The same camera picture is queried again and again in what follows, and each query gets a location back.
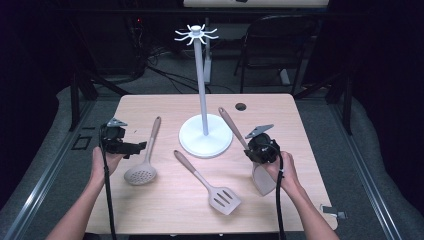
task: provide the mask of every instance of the black cable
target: black cable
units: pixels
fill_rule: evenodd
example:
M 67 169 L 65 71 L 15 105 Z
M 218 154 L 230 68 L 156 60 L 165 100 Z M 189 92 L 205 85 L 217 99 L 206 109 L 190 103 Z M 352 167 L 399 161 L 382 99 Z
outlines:
M 184 76 L 180 76 L 180 75 L 177 75 L 177 74 L 174 74 L 174 73 L 167 73 L 167 72 L 164 72 L 164 71 L 162 71 L 162 70 L 159 70 L 159 69 L 154 68 L 154 67 L 151 67 L 151 66 L 147 66 L 147 68 L 148 68 L 148 69 L 150 69 L 150 70 L 152 70 L 153 72 L 156 72 L 156 73 L 157 73 L 157 74 L 159 74 L 159 75 L 162 75 L 162 76 L 164 76 L 164 77 L 168 78 L 168 79 L 171 81 L 172 85 L 174 85 L 175 89 L 177 89 L 177 91 L 178 91 L 179 93 L 182 93 L 182 92 L 181 92 L 181 91 L 180 91 L 180 90 L 179 90 L 179 89 L 175 86 L 174 82 L 177 82 L 177 83 L 179 83 L 179 84 L 181 84 L 181 85 L 183 85 L 183 86 L 185 86 L 185 87 L 188 87 L 188 88 L 192 89 L 193 91 L 199 92 L 199 90 L 198 90 L 197 88 L 194 88 L 194 87 L 189 86 L 189 85 L 187 85 L 187 84 L 185 84 L 185 83 L 183 83 L 183 82 L 180 82 L 180 81 L 178 81 L 178 80 L 176 80 L 176 79 L 174 79 L 174 78 L 171 78 L 171 77 L 170 77 L 170 76 L 168 76 L 168 75 L 175 76 L 175 77 L 179 77 L 179 78 L 182 78 L 182 79 L 184 79 L 184 80 L 186 80 L 186 81 L 190 82 L 191 84 L 195 84 L 195 83 L 196 83 L 196 81 L 195 81 L 195 80 L 193 80 L 193 79 L 190 79 L 190 78 L 187 78 L 187 77 L 184 77 Z
M 109 210 L 109 223 L 110 223 L 110 233 L 112 235 L 112 239 L 116 240 L 116 232 L 115 232 L 115 221 L 113 216 L 113 206 L 112 206 L 112 194 L 110 191 L 110 175 L 109 175 L 109 166 L 107 165 L 106 154 L 103 148 L 102 136 L 103 129 L 106 127 L 106 124 L 102 124 L 99 130 L 99 146 L 102 152 L 104 171 L 105 171 L 105 188 L 106 188 L 106 199 L 107 199 L 107 207 Z
M 187 80 L 188 82 L 193 83 L 193 84 L 194 84 L 194 83 L 197 83 L 197 81 L 196 81 L 196 80 L 193 80 L 193 79 L 188 78 L 188 77 L 184 77 L 184 76 L 181 76 L 181 75 L 178 75 L 178 74 L 175 74 L 175 73 L 168 73 L 168 72 L 164 72 L 164 71 L 159 70 L 159 69 L 156 69 L 156 70 L 157 70 L 157 71 L 160 71 L 160 72 L 162 72 L 163 74 L 166 74 L 166 75 L 171 75 L 171 76 L 174 76 L 174 77 L 179 77 L 179 78 L 185 79 L 185 80 Z M 225 88 L 225 89 L 227 89 L 228 91 L 230 91 L 230 92 L 234 93 L 234 91 L 233 91 L 232 89 L 230 89 L 230 88 L 228 88 L 228 87 L 226 87 L 226 86 L 214 85 L 214 84 L 209 84 L 208 86 L 210 86 L 210 87 L 222 87 L 222 88 Z M 208 87 L 208 86 L 205 86 L 206 90 L 208 90 L 208 93 L 212 93 L 212 91 L 209 89 L 209 87 Z
M 283 156 L 281 156 L 281 152 L 278 152 L 278 156 L 280 158 L 280 170 L 278 171 L 277 177 L 277 187 L 275 193 L 275 201 L 277 205 L 277 217 L 278 217 L 278 227 L 280 228 L 280 240 L 286 239 L 286 233 L 284 231 L 283 224 L 283 216 L 281 214 L 281 202 L 280 202 L 280 192 L 281 192 L 281 181 L 283 180 L 283 172 L 284 172 L 284 164 L 283 164 Z

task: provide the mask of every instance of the spatula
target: spatula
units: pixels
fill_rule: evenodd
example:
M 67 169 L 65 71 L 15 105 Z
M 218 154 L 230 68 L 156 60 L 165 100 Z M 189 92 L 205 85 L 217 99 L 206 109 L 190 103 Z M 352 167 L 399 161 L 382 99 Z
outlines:
M 212 207 L 225 215 L 229 215 L 240 205 L 241 200 L 231 189 L 227 187 L 213 187 L 202 177 L 202 175 L 200 175 L 181 152 L 175 150 L 174 155 L 178 161 L 180 161 L 181 164 L 183 164 L 184 167 L 186 167 L 208 189 L 209 204 Z
M 230 127 L 231 131 L 233 131 L 234 135 L 236 135 L 241 145 L 243 145 L 244 149 L 249 150 L 249 146 L 247 145 L 246 141 L 244 141 L 243 137 L 240 134 L 240 131 L 237 129 L 236 125 L 234 124 L 227 111 L 225 111 L 225 109 L 222 107 L 219 107 L 218 111 L 219 114 L 221 114 L 221 117 L 227 123 L 228 127 Z M 268 193 L 272 192 L 272 190 L 274 190 L 276 186 L 274 180 L 268 174 L 268 172 L 259 163 L 256 162 L 253 163 L 252 178 L 256 189 L 258 189 L 259 193 L 262 196 L 265 196 Z
M 161 117 L 157 117 L 153 123 L 152 134 L 150 141 L 147 144 L 147 152 L 144 162 L 136 165 L 124 174 L 124 179 L 131 185 L 142 185 L 153 180 L 156 177 L 156 169 L 150 165 L 150 156 L 152 155 L 153 145 L 155 144 L 156 136 L 159 132 L 159 127 L 162 122 Z

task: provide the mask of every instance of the gray floor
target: gray floor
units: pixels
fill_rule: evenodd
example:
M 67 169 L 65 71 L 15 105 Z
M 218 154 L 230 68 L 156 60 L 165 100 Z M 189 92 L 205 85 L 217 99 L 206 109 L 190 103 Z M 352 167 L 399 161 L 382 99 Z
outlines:
M 221 49 L 217 46 L 213 52 L 212 82 L 207 92 L 237 93 L 239 76 L 233 76 L 232 72 L 238 51 Z M 150 65 L 196 79 L 191 51 L 179 56 L 164 53 L 152 58 Z M 197 86 L 196 81 L 174 78 L 194 88 Z M 259 79 L 261 85 L 279 81 L 276 73 L 268 72 L 250 77 L 247 83 L 258 84 Z M 146 70 L 140 79 L 119 86 L 135 94 L 195 93 L 193 89 L 151 70 Z M 73 134 L 68 132 L 71 120 L 69 89 L 58 94 L 60 108 L 55 122 L 27 174 L 0 212 L 2 238 L 44 239 L 82 191 L 90 170 L 90 151 L 97 144 L 97 132 L 85 128 L 97 128 L 110 119 L 119 101 L 119 96 L 109 89 L 96 87 L 100 97 L 96 102 L 82 102 L 86 114 Z M 289 90 L 283 87 L 246 88 L 246 92 L 257 93 Z M 405 201 L 385 173 L 377 136 L 362 106 L 354 101 L 354 134 L 347 136 L 340 126 L 339 107 L 325 103 L 325 92 L 325 89 L 320 90 L 308 99 L 296 101 L 296 104 L 330 200 L 349 217 L 339 220 L 337 233 L 341 239 L 420 239 L 424 236 L 423 217 Z M 92 136 L 89 150 L 70 150 L 78 134 Z M 288 233 L 287 236 L 288 239 L 304 239 L 301 232 Z

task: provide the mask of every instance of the chair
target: chair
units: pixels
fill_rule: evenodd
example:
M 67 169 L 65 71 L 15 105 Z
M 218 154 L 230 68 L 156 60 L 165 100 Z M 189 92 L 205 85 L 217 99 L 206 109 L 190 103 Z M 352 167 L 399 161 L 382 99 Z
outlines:
M 247 69 L 296 69 L 291 94 L 294 94 L 299 69 L 305 52 L 305 43 L 316 31 L 317 21 L 305 16 L 265 16 L 255 20 L 243 37 L 240 58 L 240 93 L 243 93 Z

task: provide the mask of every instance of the tabletop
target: tabletop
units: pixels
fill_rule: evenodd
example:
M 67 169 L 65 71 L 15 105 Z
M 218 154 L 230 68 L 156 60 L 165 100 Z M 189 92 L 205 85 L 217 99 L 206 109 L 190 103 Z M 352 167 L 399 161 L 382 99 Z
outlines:
M 180 145 L 181 126 L 200 114 L 199 95 L 127 95 L 122 97 L 115 118 L 128 124 L 125 142 L 148 141 L 157 116 L 162 124 L 157 135 L 151 165 L 157 176 L 150 183 L 132 186 L 125 172 L 144 160 L 139 155 L 123 159 L 111 176 L 111 191 L 118 234 L 213 234 L 278 232 L 275 191 L 262 196 L 252 180 L 252 162 L 243 146 L 233 137 L 228 149 L 214 158 L 202 159 L 188 154 Z M 240 111 L 237 104 L 244 104 Z M 256 126 L 274 124 L 266 133 L 282 150 L 293 154 L 299 180 L 314 206 L 331 206 L 305 129 L 289 94 L 206 94 L 208 114 L 220 116 L 223 107 L 243 136 Z M 224 215 L 208 203 L 206 188 L 174 156 L 183 153 L 213 186 L 228 187 L 241 204 Z M 299 215 L 288 196 L 281 192 L 285 231 L 302 231 Z M 335 229 L 337 220 L 323 214 Z M 110 233 L 105 189 L 91 214 L 87 232 Z
M 329 0 L 184 0 L 185 7 L 223 8 L 325 8 Z

